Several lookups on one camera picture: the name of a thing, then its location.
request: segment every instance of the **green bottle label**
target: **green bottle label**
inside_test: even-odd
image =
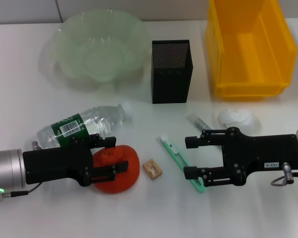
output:
[[[54,123],[51,127],[61,147],[69,144],[70,135],[75,135],[78,139],[84,139],[89,136],[80,114]]]

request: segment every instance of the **yellow plastic bin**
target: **yellow plastic bin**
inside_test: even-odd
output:
[[[206,42],[218,96],[276,96],[291,83],[297,47],[278,0],[210,0]]]

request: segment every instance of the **white tabletop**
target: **white tabletop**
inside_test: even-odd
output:
[[[193,74],[186,104],[151,104],[150,58],[142,76],[121,85],[77,87],[53,73],[48,45],[59,24],[0,25],[0,150],[30,150],[43,126],[97,105],[128,100],[134,123],[116,131],[117,144],[132,146],[141,164],[151,158],[163,175],[151,181],[141,168],[128,191],[103,194],[71,179],[43,183],[29,196],[0,203],[0,237],[14,238],[298,238],[298,179],[272,187],[282,172],[257,172],[245,186],[210,187],[198,193],[157,138],[167,134],[191,165],[222,165],[212,147],[187,150],[184,138],[199,135],[186,116],[196,113],[211,127],[227,106],[251,109],[261,121],[252,135],[298,129],[298,57],[290,88],[254,103],[225,103],[209,91],[206,21],[147,22],[154,40],[189,39]],[[288,24],[298,44],[298,19]]]

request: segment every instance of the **black mesh pen holder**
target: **black mesh pen holder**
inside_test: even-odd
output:
[[[190,41],[153,41],[152,103],[186,103],[193,70]]]

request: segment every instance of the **white tissue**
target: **white tissue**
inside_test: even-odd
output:
[[[249,133],[255,127],[255,117],[250,110],[225,109],[219,113],[218,119],[226,128],[238,127],[243,133]]]

